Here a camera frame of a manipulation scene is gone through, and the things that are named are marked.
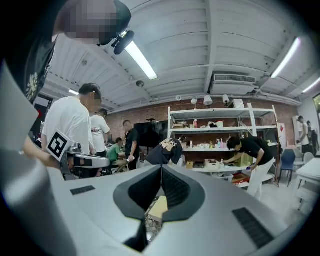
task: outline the brick wall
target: brick wall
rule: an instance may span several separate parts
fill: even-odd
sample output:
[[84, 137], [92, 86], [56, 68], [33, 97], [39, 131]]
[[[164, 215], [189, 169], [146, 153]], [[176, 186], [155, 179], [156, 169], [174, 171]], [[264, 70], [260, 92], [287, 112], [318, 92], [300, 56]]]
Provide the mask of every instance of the brick wall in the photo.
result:
[[[253, 108], [257, 109], [272, 109], [272, 105], [275, 107], [276, 115], [279, 123], [285, 124], [286, 129], [286, 140], [292, 145], [294, 144], [294, 128], [292, 124], [292, 117], [298, 115], [297, 108], [295, 106], [290, 106], [282, 103], [271, 102], [266, 100], [253, 100], [253, 99], [243, 99], [244, 105], [247, 106], [247, 103], [251, 103]], [[114, 113], [107, 116], [106, 121], [110, 127], [110, 133], [112, 134], [113, 140], [117, 137], [120, 137], [122, 130], [122, 123], [124, 120], [130, 120], [133, 124], [138, 123], [147, 123], [147, 119], [153, 118], [156, 121], [167, 121], [168, 120], [168, 107], [171, 107], [171, 111], [179, 110], [192, 110], [194, 106], [191, 104], [190, 100], [183, 100], [181, 104], [179, 102], [168, 102], [158, 105], [146, 106], [142, 108], [136, 108], [133, 110], [128, 110], [120, 113]], [[197, 109], [204, 109], [206, 106], [203, 105], [203, 101], [198, 99]], [[215, 102], [211, 108], [224, 108], [222, 102]], [[251, 125], [250, 118], [243, 119], [243, 122], [247, 125]], [[235, 119], [223, 119], [225, 127], [228, 126], [237, 126], [237, 120]], [[257, 125], [261, 125], [261, 118], [256, 118]], [[198, 127], [202, 125], [207, 125], [208, 120], [199, 120]], [[274, 125], [275, 119], [273, 114], [267, 114], [263, 117], [264, 125]], [[209, 143], [210, 140], [213, 142], [216, 139], [222, 138], [223, 141], [226, 141], [229, 134], [188, 134], [188, 139], [192, 140], [193, 144], [198, 143]]]

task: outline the air conditioner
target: air conditioner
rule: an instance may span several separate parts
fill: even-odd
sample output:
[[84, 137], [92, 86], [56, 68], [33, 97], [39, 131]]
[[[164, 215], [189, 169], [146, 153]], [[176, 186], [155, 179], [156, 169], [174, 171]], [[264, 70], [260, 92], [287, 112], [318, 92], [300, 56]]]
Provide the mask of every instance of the air conditioner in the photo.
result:
[[228, 105], [228, 108], [230, 109], [244, 109], [244, 101], [242, 99], [233, 99], [230, 104]]
[[214, 83], [240, 83], [252, 85], [256, 83], [256, 78], [246, 75], [238, 75], [238, 74], [215, 74], [214, 75]]

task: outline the ceiling light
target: ceiling light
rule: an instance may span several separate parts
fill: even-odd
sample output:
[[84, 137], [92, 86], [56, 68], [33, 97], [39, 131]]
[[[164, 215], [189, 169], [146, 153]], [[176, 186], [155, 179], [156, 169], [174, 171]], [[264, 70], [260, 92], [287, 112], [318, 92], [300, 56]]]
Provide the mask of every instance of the ceiling light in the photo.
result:
[[76, 92], [75, 90], [69, 90], [69, 93], [74, 94], [74, 95], [79, 95], [79, 92]]
[[290, 61], [290, 59], [292, 58], [292, 56], [295, 54], [295, 52], [297, 51], [299, 45], [301, 43], [301, 40], [297, 37], [293, 44], [290, 47], [290, 50], [288, 51], [288, 53], [286, 54], [286, 56], [284, 57], [284, 59], [282, 60], [282, 62], [280, 63], [280, 65], [276, 68], [276, 70], [271, 74], [271, 78], [275, 78], [279, 75], [279, 73], [285, 68], [285, 66], [288, 64], [288, 62]]
[[139, 50], [135, 42], [131, 42], [125, 50], [131, 55], [131, 57], [135, 60], [135, 62], [140, 66], [143, 72], [147, 75], [150, 80], [157, 79], [158, 76], [150, 66], [149, 62]]
[[303, 91], [303, 93], [306, 93], [307, 91], [309, 91], [312, 87], [314, 87], [315, 85], [317, 85], [317, 83], [319, 83], [320, 82], [320, 77], [317, 79], [317, 80], [315, 80], [315, 82], [313, 83], [313, 84], [311, 84], [307, 89], [305, 89], [304, 91]]

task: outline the shelving unit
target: shelving unit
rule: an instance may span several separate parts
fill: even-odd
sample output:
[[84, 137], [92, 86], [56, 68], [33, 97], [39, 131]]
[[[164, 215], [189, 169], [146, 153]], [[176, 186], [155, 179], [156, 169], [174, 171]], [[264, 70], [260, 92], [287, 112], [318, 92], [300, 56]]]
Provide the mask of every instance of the shelving unit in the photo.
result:
[[[269, 113], [274, 114], [276, 125], [256, 125], [256, 118], [261, 118]], [[251, 126], [246, 126], [242, 120], [245, 118], [250, 118]], [[223, 128], [172, 128], [172, 124], [177, 121], [186, 121], [186, 120], [201, 120], [201, 119], [237, 119], [238, 126], [236, 127], [223, 127]], [[168, 107], [168, 138], [172, 134], [222, 134], [222, 133], [243, 133], [249, 132], [252, 136], [257, 136], [257, 132], [264, 131], [266, 134], [270, 129], [277, 129], [277, 115], [275, 107], [272, 106], [272, 109], [265, 108], [252, 108], [250, 103], [247, 104], [245, 108], [207, 108], [207, 109], [193, 109], [193, 110], [181, 110], [181, 111], [171, 111], [171, 107]], [[278, 143], [269, 143], [270, 147], [278, 146]], [[234, 151], [229, 150], [228, 148], [189, 148], [185, 149], [186, 152], [228, 152]], [[192, 168], [192, 171], [201, 172], [201, 173], [214, 173], [214, 172], [241, 172], [246, 170], [247, 167], [225, 167], [217, 171], [209, 171], [206, 168]], [[273, 179], [275, 176], [268, 173], [265, 177], [268, 181]], [[249, 183], [244, 182], [239, 185], [239, 188], [248, 187]]]

